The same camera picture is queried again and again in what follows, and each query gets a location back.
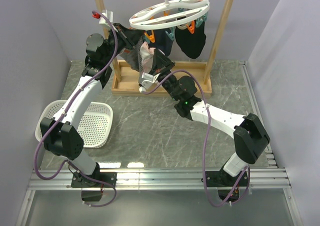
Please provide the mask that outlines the white pink-trimmed underwear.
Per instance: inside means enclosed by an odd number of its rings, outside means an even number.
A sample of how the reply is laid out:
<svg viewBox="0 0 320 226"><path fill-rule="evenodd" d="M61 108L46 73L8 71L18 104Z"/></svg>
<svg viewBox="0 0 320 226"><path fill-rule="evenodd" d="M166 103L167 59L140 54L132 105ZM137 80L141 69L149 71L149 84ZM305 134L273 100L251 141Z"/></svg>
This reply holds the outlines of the white pink-trimmed underwear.
<svg viewBox="0 0 320 226"><path fill-rule="evenodd" d="M139 50L139 72L149 73L153 66L155 47L149 47L147 42L143 42Z"/></svg>

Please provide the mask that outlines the white oval clip hanger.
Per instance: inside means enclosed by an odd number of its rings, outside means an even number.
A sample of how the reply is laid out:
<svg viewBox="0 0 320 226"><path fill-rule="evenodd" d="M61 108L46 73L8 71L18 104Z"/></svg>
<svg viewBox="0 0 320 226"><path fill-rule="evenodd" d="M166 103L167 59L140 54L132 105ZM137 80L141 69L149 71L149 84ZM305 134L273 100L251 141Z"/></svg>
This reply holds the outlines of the white oval clip hanger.
<svg viewBox="0 0 320 226"><path fill-rule="evenodd" d="M135 13L129 24L145 31L167 29L201 19L209 9L209 0L164 0Z"/></svg>

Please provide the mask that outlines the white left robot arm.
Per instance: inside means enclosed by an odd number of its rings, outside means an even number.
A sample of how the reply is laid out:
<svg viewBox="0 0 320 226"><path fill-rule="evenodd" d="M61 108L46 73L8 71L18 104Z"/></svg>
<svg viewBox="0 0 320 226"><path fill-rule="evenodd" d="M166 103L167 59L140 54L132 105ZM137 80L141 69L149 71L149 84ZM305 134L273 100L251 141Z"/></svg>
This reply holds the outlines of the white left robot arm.
<svg viewBox="0 0 320 226"><path fill-rule="evenodd" d="M84 150L84 140L77 131L79 123L95 96L106 86L112 74L113 59L125 49L134 49L143 34L142 30L114 23L107 39L99 33L88 36L85 68L78 88L53 117L45 117L40 122L40 142L44 149L65 158L75 169L74 178L88 187L100 183L100 166Z"/></svg>

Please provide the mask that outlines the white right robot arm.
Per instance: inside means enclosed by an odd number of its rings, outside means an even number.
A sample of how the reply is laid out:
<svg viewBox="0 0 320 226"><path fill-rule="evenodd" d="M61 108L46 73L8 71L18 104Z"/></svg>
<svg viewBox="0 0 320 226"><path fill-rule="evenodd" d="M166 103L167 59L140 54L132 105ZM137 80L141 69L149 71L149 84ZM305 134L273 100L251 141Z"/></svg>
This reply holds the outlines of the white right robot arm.
<svg viewBox="0 0 320 226"><path fill-rule="evenodd" d="M173 66L174 62L155 49L151 73L177 102L174 106L177 113L191 121L208 124L234 140L234 154L216 175L206 176L212 187L231 187L246 166L256 163L270 143L270 137L257 115L234 114L205 103L195 95L198 90L194 79L190 75L176 78L171 72Z"/></svg>

